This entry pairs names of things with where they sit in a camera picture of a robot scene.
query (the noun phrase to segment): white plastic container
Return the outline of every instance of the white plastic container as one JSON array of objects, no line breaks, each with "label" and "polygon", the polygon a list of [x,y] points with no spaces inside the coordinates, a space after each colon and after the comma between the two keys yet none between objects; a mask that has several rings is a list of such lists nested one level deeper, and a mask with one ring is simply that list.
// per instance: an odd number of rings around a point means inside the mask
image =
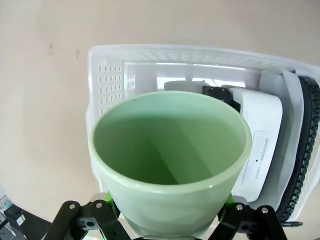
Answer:
[{"label": "white plastic container", "polygon": [[[320,84],[320,67],[265,54],[190,45],[95,46],[88,56],[88,135],[104,111],[124,99],[163,91],[166,82],[189,81],[192,84],[204,81],[202,85],[232,85],[257,90],[261,71],[267,68],[295,70],[299,75],[315,78]],[[199,88],[195,87],[193,92],[198,91]],[[314,164],[305,176],[302,192],[289,221],[298,218],[319,181],[320,154],[319,149],[314,151],[317,151]],[[92,162],[91,167],[99,182],[100,176]],[[280,201],[282,196],[275,197]]]}]

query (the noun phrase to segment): black rubber tread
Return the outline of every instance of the black rubber tread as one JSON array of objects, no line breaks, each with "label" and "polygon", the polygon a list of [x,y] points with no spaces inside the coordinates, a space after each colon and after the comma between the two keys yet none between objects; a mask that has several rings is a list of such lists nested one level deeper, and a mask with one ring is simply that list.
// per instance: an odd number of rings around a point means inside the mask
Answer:
[{"label": "black rubber tread", "polygon": [[301,227],[304,223],[302,221],[286,221],[284,223],[282,223],[282,227],[291,227],[291,228],[295,228],[295,227]]},{"label": "black rubber tread", "polygon": [[283,224],[289,219],[299,200],[320,120],[320,87],[312,78],[299,76],[299,80],[304,113],[293,172],[276,211]]}]

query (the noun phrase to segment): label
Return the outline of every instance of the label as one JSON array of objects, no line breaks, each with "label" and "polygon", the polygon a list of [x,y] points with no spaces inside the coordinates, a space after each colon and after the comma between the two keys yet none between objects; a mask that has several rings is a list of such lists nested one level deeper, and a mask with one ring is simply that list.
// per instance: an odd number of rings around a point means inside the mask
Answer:
[{"label": "label", "polygon": [[258,198],[265,183],[274,152],[271,134],[269,131],[256,131],[253,134],[250,156],[232,190],[232,194],[244,197],[248,202]]},{"label": "label", "polygon": [[16,223],[20,226],[26,220],[25,216],[22,214],[17,220]]}]

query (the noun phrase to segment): cup rim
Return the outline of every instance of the cup rim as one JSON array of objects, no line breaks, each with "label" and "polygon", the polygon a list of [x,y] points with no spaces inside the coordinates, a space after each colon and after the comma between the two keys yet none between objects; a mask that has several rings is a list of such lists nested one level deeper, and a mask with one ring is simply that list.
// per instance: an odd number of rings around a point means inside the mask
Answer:
[{"label": "cup rim", "polygon": [[[109,167],[99,156],[99,154],[96,151],[96,148],[94,146],[94,136],[95,132],[97,129],[97,126],[101,119],[110,113],[113,112],[115,108],[118,106],[122,105],[123,103],[134,101],[135,99],[139,98],[145,98],[151,95],[169,95],[169,94],[181,94],[181,95],[193,95],[199,98],[206,98],[209,101],[214,102],[215,104],[218,105],[224,105],[228,111],[231,111],[234,115],[235,118],[239,120],[241,123],[242,127],[244,128],[245,132],[245,138],[247,141],[247,144],[245,144],[240,156],[238,159],[231,165],[229,166],[225,171],[219,173],[218,175],[215,175],[213,177],[201,180],[201,181],[196,181],[192,183],[184,183],[184,184],[172,184],[172,185],[164,185],[164,184],[153,184],[153,183],[148,183],[148,182],[143,182],[143,181],[138,181],[132,178],[129,178],[127,176],[124,176],[117,171],[113,170],[111,167]],[[89,148],[89,154],[91,161],[95,162],[99,169],[110,176],[112,179],[114,179],[117,182],[122,183],[126,187],[129,187],[131,189],[135,189],[137,191],[142,191],[142,192],[152,192],[152,193],[157,193],[157,194],[168,194],[168,195],[176,195],[176,194],[187,194],[187,193],[192,193],[195,190],[202,191],[205,189],[212,188],[216,185],[219,185],[220,183],[226,181],[229,177],[234,176],[234,174],[239,171],[239,169],[242,168],[244,165],[246,159],[248,159],[250,155],[250,151],[252,148],[252,135],[249,129],[249,126],[245,119],[237,112],[233,107],[229,106],[228,104],[222,102],[221,100],[218,100],[216,98],[195,93],[195,92],[187,92],[187,91],[161,91],[161,92],[149,92],[145,94],[141,94],[135,97],[131,97],[129,99],[126,99],[122,101],[119,105],[114,106],[112,109],[109,111],[105,112],[100,119],[95,123],[94,127],[91,130],[90,137],[88,138],[88,148]]]}]

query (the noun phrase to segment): light green ceramic cup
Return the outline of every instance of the light green ceramic cup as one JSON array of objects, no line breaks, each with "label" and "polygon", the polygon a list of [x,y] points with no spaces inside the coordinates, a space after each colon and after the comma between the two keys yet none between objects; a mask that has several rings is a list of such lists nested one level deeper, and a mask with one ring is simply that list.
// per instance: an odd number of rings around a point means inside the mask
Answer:
[{"label": "light green ceramic cup", "polygon": [[138,235],[196,236],[224,205],[249,157],[241,115],[205,95],[163,91],[104,114],[89,152],[104,192]]}]

